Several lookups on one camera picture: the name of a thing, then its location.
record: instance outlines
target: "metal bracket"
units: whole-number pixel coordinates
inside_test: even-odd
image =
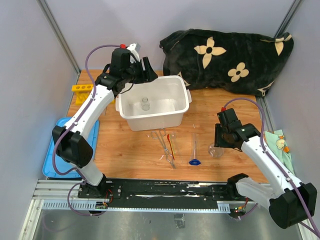
[[[234,201],[234,199],[228,194],[226,184],[217,184],[211,186],[212,200],[214,201]],[[245,201],[246,198],[240,197],[237,201]]]
[[[184,229],[186,227],[186,219],[184,213],[177,213],[174,215],[174,223],[177,229]]]
[[[56,38],[58,39],[59,43],[61,44],[61,47],[62,49],[64,50],[66,56],[68,57],[70,63],[72,64],[74,70],[76,71],[77,74],[80,74],[81,70],[77,64],[77,61],[74,57],[74,55],[72,54],[68,44],[67,44],[67,41],[65,40],[64,38],[64,35],[62,34],[51,10],[50,10],[50,7],[47,3],[46,0],[37,0],[40,8],[42,9],[43,11],[43,14],[45,15],[48,23],[50,24]]]
[[[112,183],[112,182],[106,182],[106,185],[104,186],[107,190],[110,190],[112,193],[109,192],[109,196],[113,196],[114,199],[120,199],[121,198],[121,184],[118,183]],[[92,192],[91,188],[87,185],[82,185],[79,188],[78,198],[80,199],[94,199],[95,194]]]
[[[19,240],[30,240],[34,238],[43,203],[43,200],[31,200],[18,238]]]
[[[97,205],[100,203],[94,200],[78,199],[71,202],[71,206],[77,211],[97,211]],[[107,209],[98,209],[99,211],[113,212],[154,212],[154,213],[214,213],[229,214],[230,205],[228,203],[219,202],[217,208],[212,209],[192,209],[192,208],[134,208],[134,207],[108,207]],[[43,210],[70,210],[67,200],[45,200],[43,202]]]

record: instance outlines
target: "green cloth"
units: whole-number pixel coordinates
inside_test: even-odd
[[[282,130],[276,130],[272,132],[264,132],[266,143],[271,151],[277,156],[277,158],[282,162],[286,168],[292,173],[295,174],[294,168],[292,166],[291,154],[284,151],[287,143],[284,138],[284,133]]]

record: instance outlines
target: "white plastic basin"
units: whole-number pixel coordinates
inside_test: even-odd
[[[160,76],[148,83],[135,84],[131,90],[119,94],[115,109],[126,119],[132,131],[176,127],[189,109],[191,95],[179,76]],[[141,107],[142,98],[148,98],[150,109]]]

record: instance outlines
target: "metal floor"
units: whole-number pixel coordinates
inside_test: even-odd
[[[302,240],[302,237],[296,225],[283,230],[265,209],[257,208],[242,221],[222,213],[186,213],[184,224],[175,220],[174,213],[165,212],[110,211],[99,217],[85,217],[71,210],[43,210],[33,239]]]

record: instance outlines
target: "small glass vial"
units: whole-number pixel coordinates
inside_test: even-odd
[[[208,147],[208,153],[213,158],[221,158],[222,155],[225,153],[225,150],[223,147],[215,147],[215,144],[212,143]]]
[[[150,102],[147,97],[142,98],[141,108],[144,111],[148,111],[150,109]]]

